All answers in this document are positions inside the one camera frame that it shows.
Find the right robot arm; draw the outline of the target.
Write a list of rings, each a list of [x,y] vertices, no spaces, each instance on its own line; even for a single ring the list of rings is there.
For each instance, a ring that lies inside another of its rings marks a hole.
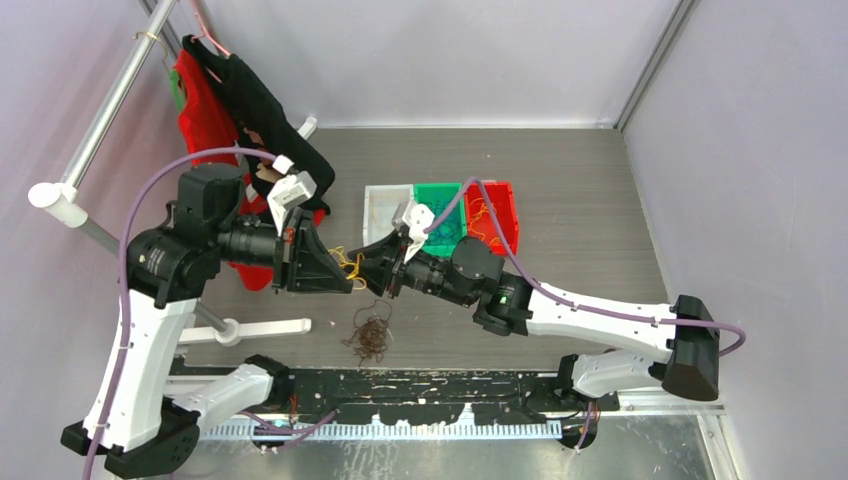
[[[680,398],[719,396],[719,337],[704,302],[636,304],[579,295],[505,269],[503,257],[466,236],[448,258],[414,251],[400,232],[349,253],[376,295],[407,287],[474,310],[472,320],[500,335],[561,336],[608,346],[598,355],[567,354],[555,396],[567,410],[619,390],[659,385]]]

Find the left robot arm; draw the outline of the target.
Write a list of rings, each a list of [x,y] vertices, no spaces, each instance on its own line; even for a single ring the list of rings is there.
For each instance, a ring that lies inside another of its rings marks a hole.
[[[192,392],[164,392],[180,337],[224,263],[270,268],[273,286],[290,292],[353,287],[303,209],[317,190],[307,172],[286,173],[274,184],[270,224],[242,215],[245,187],[236,166],[193,167],[179,178],[167,220],[124,239],[111,372],[89,415],[61,436],[78,454],[103,456],[105,469],[119,478],[173,473],[206,431],[254,406],[277,413],[291,403],[288,367],[263,355]]]

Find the white plastic bin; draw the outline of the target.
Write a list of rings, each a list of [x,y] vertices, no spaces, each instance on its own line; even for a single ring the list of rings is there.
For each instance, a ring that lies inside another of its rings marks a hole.
[[[367,185],[364,189],[362,239],[367,246],[393,230],[392,217],[397,207],[413,196],[412,184]]]

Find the red plastic bin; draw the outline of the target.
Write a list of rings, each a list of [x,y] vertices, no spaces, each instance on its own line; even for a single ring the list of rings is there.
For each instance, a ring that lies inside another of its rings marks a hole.
[[[467,233],[481,240],[496,255],[506,256],[507,250],[517,254],[520,223],[512,184],[485,181],[484,186],[492,209],[477,184],[470,185],[464,194]]]

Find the black shirt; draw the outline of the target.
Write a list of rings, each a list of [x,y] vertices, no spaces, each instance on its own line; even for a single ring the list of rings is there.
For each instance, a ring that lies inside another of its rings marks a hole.
[[[199,64],[211,90],[229,113],[239,145],[284,155],[296,170],[308,172],[316,183],[316,192],[302,207],[330,214],[323,196],[335,181],[335,170],[289,123],[281,103],[256,73],[238,55],[224,58],[190,35],[183,37],[182,46]]]

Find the red shirt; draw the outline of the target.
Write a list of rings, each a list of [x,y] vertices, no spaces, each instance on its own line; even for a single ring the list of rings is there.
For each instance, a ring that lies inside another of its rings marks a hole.
[[[187,151],[240,146],[236,127],[222,103],[211,90],[199,64],[183,49],[174,65],[186,93],[184,110],[179,113],[178,127]],[[320,222],[322,211],[315,217]]]

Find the green hanger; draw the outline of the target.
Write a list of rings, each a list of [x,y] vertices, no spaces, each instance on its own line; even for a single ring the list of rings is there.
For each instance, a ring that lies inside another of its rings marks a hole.
[[[181,113],[186,104],[186,93],[182,85],[181,77],[176,69],[172,69],[168,74],[171,95],[176,106],[177,112]]]

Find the metal clothes rack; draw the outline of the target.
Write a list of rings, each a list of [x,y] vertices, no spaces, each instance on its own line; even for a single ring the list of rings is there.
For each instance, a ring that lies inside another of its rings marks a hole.
[[[112,83],[63,175],[54,183],[38,183],[28,192],[33,207],[48,213],[66,227],[81,231],[113,255],[118,253],[118,240],[76,204],[78,188],[153,45],[160,44],[166,58],[177,56],[178,35],[169,24],[169,17],[177,4],[177,0],[141,3],[148,16],[147,23],[135,34],[136,45]],[[195,313],[195,318],[201,324],[197,326],[193,320],[187,322],[178,343],[180,347],[202,343],[234,346],[242,340],[302,335],[312,328],[308,318],[241,324],[234,319],[218,316],[203,304],[197,305]]]

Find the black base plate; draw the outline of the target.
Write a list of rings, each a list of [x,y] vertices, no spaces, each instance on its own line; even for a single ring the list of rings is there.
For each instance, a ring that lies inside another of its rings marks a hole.
[[[250,407],[261,415],[294,414],[313,423],[449,425],[469,408],[475,426],[540,424],[585,411],[550,372],[509,370],[306,369],[291,371],[286,400]]]

